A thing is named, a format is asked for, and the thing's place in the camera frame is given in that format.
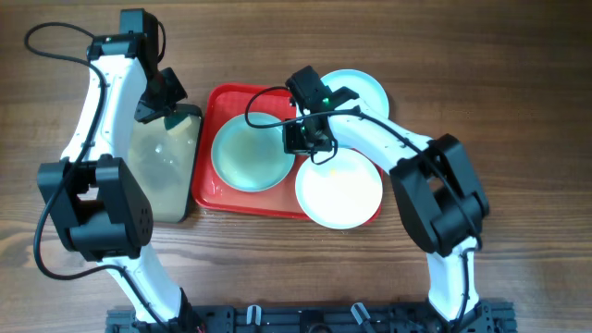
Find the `green yellow sponge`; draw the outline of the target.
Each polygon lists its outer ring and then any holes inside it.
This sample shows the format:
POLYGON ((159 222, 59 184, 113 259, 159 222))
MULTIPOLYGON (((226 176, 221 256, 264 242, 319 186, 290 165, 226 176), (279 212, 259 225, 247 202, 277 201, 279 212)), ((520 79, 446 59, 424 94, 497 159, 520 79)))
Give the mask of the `green yellow sponge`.
POLYGON ((175 113, 164 118, 166 132, 171 135, 179 135, 192 124, 191 115, 186 113, 175 113))

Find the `white plate bottom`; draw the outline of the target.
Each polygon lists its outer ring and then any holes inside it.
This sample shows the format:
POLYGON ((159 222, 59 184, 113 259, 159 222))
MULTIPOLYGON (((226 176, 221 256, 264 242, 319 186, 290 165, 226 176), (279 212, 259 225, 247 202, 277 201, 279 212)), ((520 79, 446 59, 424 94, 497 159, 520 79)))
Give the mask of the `white plate bottom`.
POLYGON ((295 195, 304 213, 332 229, 357 228, 375 217, 383 197, 377 167, 352 149, 321 157, 327 160, 322 165, 304 160, 296 175, 295 195))

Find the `light blue plate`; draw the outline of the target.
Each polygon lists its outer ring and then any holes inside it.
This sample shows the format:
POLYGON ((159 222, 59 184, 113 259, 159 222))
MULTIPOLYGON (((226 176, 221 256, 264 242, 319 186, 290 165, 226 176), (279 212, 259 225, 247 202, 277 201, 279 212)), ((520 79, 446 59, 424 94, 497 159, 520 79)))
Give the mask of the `light blue plate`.
POLYGON ((295 156, 284 152, 278 119, 266 113, 238 115, 214 137, 211 161, 215 173, 229 187, 245 192, 269 190, 290 173, 295 156))
MULTIPOLYGON (((371 75, 357 69, 339 69, 326 74, 321 78, 321 81, 332 92, 335 92, 342 87, 347 87, 351 91, 358 93, 359 99, 361 99, 361 101, 358 102, 350 100, 345 104, 338 106, 336 111, 351 110, 360 102, 362 102, 362 106, 360 106, 360 108, 363 109, 365 107, 368 107, 372 112, 370 117, 389 117, 388 96, 382 85, 371 75)), ((337 122, 341 126, 350 124, 351 122, 346 122, 346 120, 353 120, 353 118, 342 115, 331 116, 328 120, 332 133, 335 133, 335 131, 333 130, 334 120, 337 120, 337 122)), ((377 124, 368 121, 367 119, 358 118, 358 120, 358 122, 361 123, 361 127, 358 128, 356 126, 353 134, 363 134, 362 129, 367 131, 366 135, 370 134, 370 130, 378 130, 379 134, 382 134, 382 132, 384 131, 384 129, 379 127, 377 124)), ((341 139, 341 137, 338 137, 337 140, 339 143, 339 149, 354 149, 357 147, 357 145, 352 146, 350 144, 350 139, 345 140, 341 139)))

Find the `light blue plate top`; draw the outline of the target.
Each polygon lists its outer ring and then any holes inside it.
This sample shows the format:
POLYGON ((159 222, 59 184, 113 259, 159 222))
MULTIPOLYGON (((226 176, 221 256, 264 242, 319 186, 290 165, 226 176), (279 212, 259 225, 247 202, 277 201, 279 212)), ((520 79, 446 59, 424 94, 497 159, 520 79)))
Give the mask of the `light blue plate top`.
MULTIPOLYGON (((332 92, 335 92, 342 87, 347 87, 351 91, 358 93, 359 99, 361 99, 361 101, 358 102, 350 100, 345 104, 338 106, 336 111, 351 110, 360 102, 362 102, 362 106, 360 106, 360 108, 363 109, 365 107, 368 107, 372 112, 370 117, 389 117, 388 96, 382 85, 371 75, 357 69, 339 69, 326 74, 321 78, 321 81, 332 92)), ((346 122, 346 120, 353 120, 353 118, 342 115, 331 116, 328 120, 332 133, 335 133, 335 131, 333 130, 334 120, 337 120, 337 122, 341 126, 350 124, 351 122, 346 122)), ((356 126, 353 134, 363 134, 362 129, 367 131, 366 135, 370 134, 370 130, 378 130, 379 134, 382 134, 382 132, 384 131, 384 129, 379 127, 377 124, 368 121, 367 119, 358 118, 358 120, 358 122, 361 123, 361 127, 358 128, 356 126)), ((341 139, 341 137, 338 137, 337 140, 339 143, 339 149, 354 149, 357 147, 357 145, 352 146, 350 144, 350 139, 345 140, 341 139)))

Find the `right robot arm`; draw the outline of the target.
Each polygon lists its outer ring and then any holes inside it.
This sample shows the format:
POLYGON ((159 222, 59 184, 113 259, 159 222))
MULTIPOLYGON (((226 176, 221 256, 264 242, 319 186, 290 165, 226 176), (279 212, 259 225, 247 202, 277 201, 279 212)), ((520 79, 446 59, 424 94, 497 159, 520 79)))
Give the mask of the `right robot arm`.
POLYGON ((306 66, 286 81, 297 116, 283 125, 289 154, 306 154, 326 166, 346 148, 387 172, 401 223, 425 252, 428 301, 459 326, 479 301, 474 254, 481 250, 489 202, 468 154, 457 138, 416 134, 373 110, 362 91, 332 88, 306 66))

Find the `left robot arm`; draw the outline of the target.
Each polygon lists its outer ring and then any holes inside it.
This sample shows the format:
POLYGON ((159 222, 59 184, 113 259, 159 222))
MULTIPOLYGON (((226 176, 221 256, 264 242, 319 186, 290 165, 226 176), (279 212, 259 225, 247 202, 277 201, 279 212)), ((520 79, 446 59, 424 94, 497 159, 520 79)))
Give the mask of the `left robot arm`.
POLYGON ((142 8, 121 11, 118 33, 92 36, 80 59, 90 80, 78 126, 60 158, 37 173, 39 220, 52 221, 92 273, 116 280, 134 307, 125 329, 200 332, 202 319, 151 245, 152 207, 127 164, 135 124, 162 119, 166 132, 179 133, 203 117, 175 72, 160 68, 165 51, 164 25, 142 8))

